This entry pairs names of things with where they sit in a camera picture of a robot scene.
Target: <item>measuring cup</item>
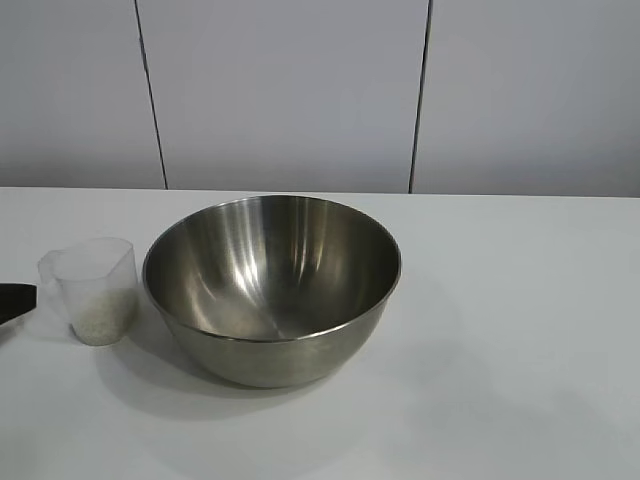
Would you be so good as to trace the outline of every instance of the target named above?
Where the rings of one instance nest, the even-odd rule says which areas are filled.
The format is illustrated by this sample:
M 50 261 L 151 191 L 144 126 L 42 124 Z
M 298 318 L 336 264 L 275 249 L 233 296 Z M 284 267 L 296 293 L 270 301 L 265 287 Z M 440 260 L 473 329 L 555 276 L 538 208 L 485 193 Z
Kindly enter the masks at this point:
M 138 306 L 133 245 L 120 238 L 96 238 L 52 250 L 38 263 L 42 285 L 87 345 L 122 338 Z

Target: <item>white table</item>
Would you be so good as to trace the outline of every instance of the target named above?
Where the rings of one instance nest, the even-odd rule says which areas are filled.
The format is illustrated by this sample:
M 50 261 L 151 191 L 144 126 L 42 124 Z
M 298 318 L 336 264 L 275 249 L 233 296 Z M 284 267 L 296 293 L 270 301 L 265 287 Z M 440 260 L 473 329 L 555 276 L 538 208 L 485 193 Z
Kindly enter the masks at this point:
M 102 235 L 138 264 L 238 192 L 0 189 L 0 282 Z M 640 478 L 640 200 L 320 195 L 395 235 L 402 280 L 365 347 L 295 390 L 234 389 L 148 308 L 111 347 L 46 308 L 0 331 L 0 477 Z

